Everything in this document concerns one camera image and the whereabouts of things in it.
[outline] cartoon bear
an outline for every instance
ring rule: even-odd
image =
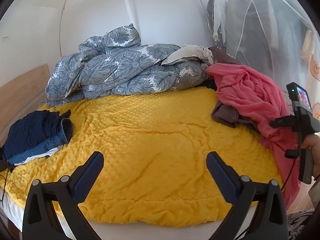
[[[320,120],[320,103],[315,103],[312,108],[313,117]]]
[[[318,62],[315,59],[315,56],[312,56],[311,58],[310,71],[313,77],[320,81],[320,68]]]

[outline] pink fabric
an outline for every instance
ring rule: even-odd
[[[293,160],[284,157],[285,150],[296,147],[296,135],[291,128],[272,128],[271,120],[290,115],[280,88],[275,82],[244,65],[216,63],[207,68],[218,87],[217,96],[227,106],[236,108],[240,115],[256,121],[262,134],[260,143],[274,153],[283,182],[287,179]],[[298,195],[298,165],[285,186],[283,198],[288,209]]]

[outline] blue jeans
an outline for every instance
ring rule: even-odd
[[[40,155],[50,151],[53,148],[67,144],[70,142],[72,136],[72,122],[69,118],[64,118],[61,121],[60,132],[54,136],[49,137],[47,140],[39,143],[37,146],[24,151],[23,153],[16,154],[9,158],[10,164],[21,163],[28,157]]]

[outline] hand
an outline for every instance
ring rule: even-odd
[[[310,147],[312,156],[315,162],[313,166],[313,176],[317,177],[320,174],[320,137],[314,134],[307,135],[301,144],[302,149]]]

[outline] device screen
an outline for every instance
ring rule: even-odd
[[[307,93],[304,90],[302,90],[301,88],[299,88],[299,87],[297,87],[297,92],[298,92],[298,95],[299,95],[300,105],[311,109]]]

